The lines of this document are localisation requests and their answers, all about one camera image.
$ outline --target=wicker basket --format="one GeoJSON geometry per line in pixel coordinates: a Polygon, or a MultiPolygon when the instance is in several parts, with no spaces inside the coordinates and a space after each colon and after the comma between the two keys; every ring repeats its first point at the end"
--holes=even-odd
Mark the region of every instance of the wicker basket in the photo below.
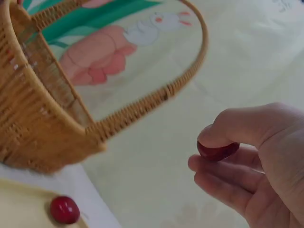
{"type": "Polygon", "coordinates": [[[41,31],[88,0],[64,0],[34,16],[16,0],[0,4],[0,162],[52,173],[105,150],[105,141],[174,96],[195,75],[207,49],[207,27],[193,65],[172,83],[94,123],[41,31]]]}

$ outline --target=green leaf print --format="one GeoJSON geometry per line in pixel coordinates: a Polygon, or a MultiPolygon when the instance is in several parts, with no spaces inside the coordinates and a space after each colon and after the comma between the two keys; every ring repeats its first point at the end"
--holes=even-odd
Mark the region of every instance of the green leaf print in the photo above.
{"type": "MultiPolygon", "coordinates": [[[[29,8],[33,1],[34,0],[24,1],[26,9],[29,8]]],[[[60,1],[61,0],[43,1],[31,8],[28,12],[29,14],[35,14],[60,1]]],[[[114,21],[158,4],[161,4],[161,2],[153,0],[114,0],[97,8],[79,8],[44,29],[43,35],[49,43],[62,36],[70,35],[68,34],[69,31],[80,26],[91,28],[92,32],[94,32],[94,30],[98,30],[114,21]]],[[[85,30],[83,34],[81,29],[76,29],[73,31],[73,35],[87,36],[88,33],[87,30],[85,30]]]]}

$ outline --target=fingernail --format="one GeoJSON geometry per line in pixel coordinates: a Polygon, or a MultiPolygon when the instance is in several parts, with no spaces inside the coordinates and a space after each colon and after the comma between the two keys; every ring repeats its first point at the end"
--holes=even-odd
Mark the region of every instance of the fingernail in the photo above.
{"type": "Polygon", "coordinates": [[[212,124],[208,125],[199,133],[198,138],[197,138],[198,141],[200,141],[200,139],[203,137],[205,132],[207,132],[211,128],[211,126],[212,126],[212,124]]]}

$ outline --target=finger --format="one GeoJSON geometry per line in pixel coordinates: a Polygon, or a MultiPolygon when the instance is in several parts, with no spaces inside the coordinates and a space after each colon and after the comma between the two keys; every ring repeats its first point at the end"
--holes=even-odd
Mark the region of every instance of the finger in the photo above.
{"type": "Polygon", "coordinates": [[[190,165],[192,167],[195,166],[196,172],[208,172],[222,180],[238,185],[251,193],[256,192],[257,187],[264,176],[264,174],[256,172],[251,168],[229,164],[223,161],[214,163],[200,157],[191,162],[190,165]]]}
{"type": "Polygon", "coordinates": [[[227,109],[205,128],[198,141],[207,148],[245,143],[259,148],[267,139],[303,118],[301,111],[283,104],[227,109]]]}
{"type": "Polygon", "coordinates": [[[201,163],[201,156],[200,155],[193,155],[188,160],[188,166],[193,172],[199,171],[200,163],[201,163]]]}
{"type": "Polygon", "coordinates": [[[235,154],[226,158],[224,162],[244,165],[257,171],[263,171],[261,160],[258,156],[257,149],[255,148],[240,147],[235,154]]]}
{"type": "Polygon", "coordinates": [[[227,183],[207,172],[197,172],[194,176],[195,183],[207,194],[218,199],[244,216],[246,206],[252,194],[237,185],[227,183]]]}

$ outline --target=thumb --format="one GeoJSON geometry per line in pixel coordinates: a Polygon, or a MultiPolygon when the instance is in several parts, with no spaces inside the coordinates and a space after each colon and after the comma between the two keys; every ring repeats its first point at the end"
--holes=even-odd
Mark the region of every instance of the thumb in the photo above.
{"type": "Polygon", "coordinates": [[[227,109],[199,134],[198,142],[207,148],[245,143],[259,149],[269,138],[303,119],[301,111],[280,103],[227,109]]]}

